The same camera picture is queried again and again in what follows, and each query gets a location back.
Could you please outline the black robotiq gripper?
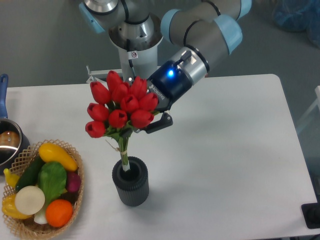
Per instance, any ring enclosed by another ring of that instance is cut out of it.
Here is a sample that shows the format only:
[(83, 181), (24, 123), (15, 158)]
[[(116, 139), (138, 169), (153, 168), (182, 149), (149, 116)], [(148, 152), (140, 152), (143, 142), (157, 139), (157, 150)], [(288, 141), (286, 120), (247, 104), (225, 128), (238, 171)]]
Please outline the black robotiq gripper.
[[(128, 84), (133, 84), (134, 78), (126, 79)], [(163, 112), (160, 120), (150, 123), (145, 128), (136, 129), (134, 132), (145, 131), (151, 134), (173, 125), (172, 116), (164, 111), (170, 110), (182, 95), (191, 87), (192, 81), (173, 60), (168, 60), (147, 79), (147, 89), (158, 97), (156, 111)]]

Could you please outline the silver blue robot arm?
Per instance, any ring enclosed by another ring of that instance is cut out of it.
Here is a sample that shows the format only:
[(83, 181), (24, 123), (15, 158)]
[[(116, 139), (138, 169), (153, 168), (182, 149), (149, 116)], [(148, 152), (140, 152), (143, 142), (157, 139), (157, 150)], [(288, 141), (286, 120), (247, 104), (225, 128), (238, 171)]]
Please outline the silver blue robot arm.
[(249, 0), (203, 0), (159, 18), (148, 0), (83, 0), (79, 11), (117, 47), (123, 80), (146, 79), (147, 91), (157, 95), (161, 119), (144, 128), (153, 133), (173, 124), (172, 104), (241, 43), (238, 20), (251, 6)]

